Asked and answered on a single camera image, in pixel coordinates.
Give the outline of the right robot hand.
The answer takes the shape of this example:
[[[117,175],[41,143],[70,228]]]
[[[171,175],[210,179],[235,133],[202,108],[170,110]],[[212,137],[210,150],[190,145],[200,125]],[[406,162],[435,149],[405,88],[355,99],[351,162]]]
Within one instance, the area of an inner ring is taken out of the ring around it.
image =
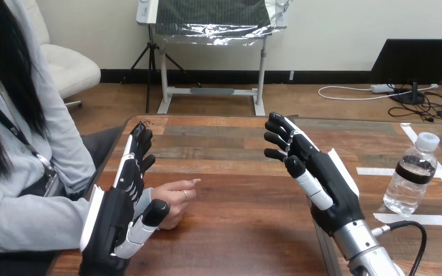
[[[266,148],[267,158],[281,161],[310,199],[314,221],[329,235],[364,219],[357,194],[328,153],[317,146],[287,117],[271,112],[264,139],[278,146]]]

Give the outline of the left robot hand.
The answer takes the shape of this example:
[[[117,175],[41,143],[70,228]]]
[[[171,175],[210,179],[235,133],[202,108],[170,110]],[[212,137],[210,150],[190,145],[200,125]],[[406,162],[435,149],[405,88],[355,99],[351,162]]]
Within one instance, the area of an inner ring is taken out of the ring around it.
[[[146,154],[152,136],[139,122],[128,136],[113,186],[107,191],[93,186],[79,244],[79,275],[124,275],[130,258],[169,214],[170,205],[154,199],[140,216],[135,215],[144,173],[155,162],[154,155]]]

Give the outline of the person's hand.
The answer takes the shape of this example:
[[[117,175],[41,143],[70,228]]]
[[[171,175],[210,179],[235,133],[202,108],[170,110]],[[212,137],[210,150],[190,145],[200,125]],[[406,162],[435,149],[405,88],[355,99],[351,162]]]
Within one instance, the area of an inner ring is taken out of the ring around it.
[[[190,202],[196,199],[196,184],[201,179],[170,182],[153,188],[151,199],[160,199],[170,205],[169,214],[158,226],[159,229],[174,229],[181,221]]]

